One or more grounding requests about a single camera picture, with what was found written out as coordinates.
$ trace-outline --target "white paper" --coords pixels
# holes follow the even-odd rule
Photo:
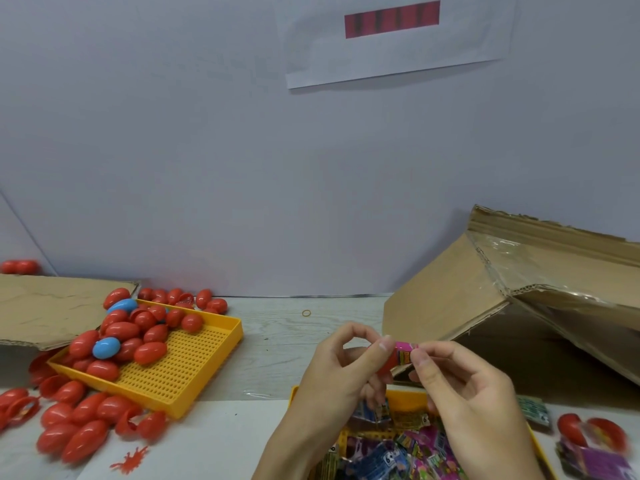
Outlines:
[[[148,448],[142,463],[123,476],[121,463],[147,444],[114,433],[87,463],[78,480],[249,479],[288,401],[203,401]]]
[[[437,0],[276,0],[287,87],[505,57],[516,0],[439,0],[437,25],[346,38],[345,15]]]

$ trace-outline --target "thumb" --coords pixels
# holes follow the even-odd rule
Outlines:
[[[441,416],[447,411],[459,407],[462,397],[451,387],[438,365],[424,350],[418,348],[411,351],[411,362],[427,394],[436,405]]]
[[[369,378],[375,374],[385,364],[392,353],[395,353],[396,341],[390,335],[385,335],[377,339],[370,345],[364,353],[353,363],[349,364],[349,369],[353,374],[353,379],[357,384],[363,386]]]

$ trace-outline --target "cardboard box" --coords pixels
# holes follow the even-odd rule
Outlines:
[[[102,302],[116,288],[137,283],[52,276],[0,274],[0,345],[48,350],[67,345],[96,328],[105,316]]]
[[[466,232],[387,300],[383,331],[457,340],[519,394],[640,409],[639,291],[640,244],[476,206]]]

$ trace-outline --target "yellow plastic basket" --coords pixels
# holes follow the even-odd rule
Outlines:
[[[293,398],[298,391],[298,386],[294,386],[291,389],[291,396],[289,396],[289,405],[293,401]],[[427,393],[421,391],[405,391],[405,390],[396,390],[396,389],[388,389],[387,390],[387,400],[389,401],[389,410],[391,411],[416,411],[420,410],[427,404]],[[352,433],[348,428],[344,428],[340,432],[340,436],[336,443],[338,444],[338,452],[340,456],[346,456],[347,454],[347,437],[348,436],[367,436],[370,438],[375,438],[379,440],[393,439],[396,434],[401,433],[402,431],[371,431],[367,432],[363,435],[362,432]],[[548,480],[557,480],[557,476],[555,475],[549,460],[547,459],[545,452],[540,447],[540,443],[533,434],[533,431],[529,429],[531,434],[531,441],[533,443],[533,450],[536,453],[536,458],[540,464],[540,468],[543,470],[545,478]],[[311,470],[308,480],[316,480],[314,478],[314,470]]]
[[[137,302],[157,305],[141,299]],[[123,395],[144,408],[165,411],[171,418],[179,419],[243,338],[242,322],[238,318],[179,309],[201,315],[204,320],[202,330],[196,334],[172,330],[166,341],[168,352],[162,359],[146,367],[129,362],[121,366],[120,377],[115,382],[59,364],[68,347],[54,355],[49,364],[59,374],[77,379],[89,387]]]

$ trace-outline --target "left hand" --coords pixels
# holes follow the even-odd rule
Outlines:
[[[359,337],[370,347],[345,349],[351,339]],[[335,443],[361,399],[370,407],[385,401],[390,374],[376,375],[394,350],[396,341],[380,335],[371,327],[346,323],[316,348],[298,392],[279,428],[297,428],[308,445],[310,466],[322,460]]]

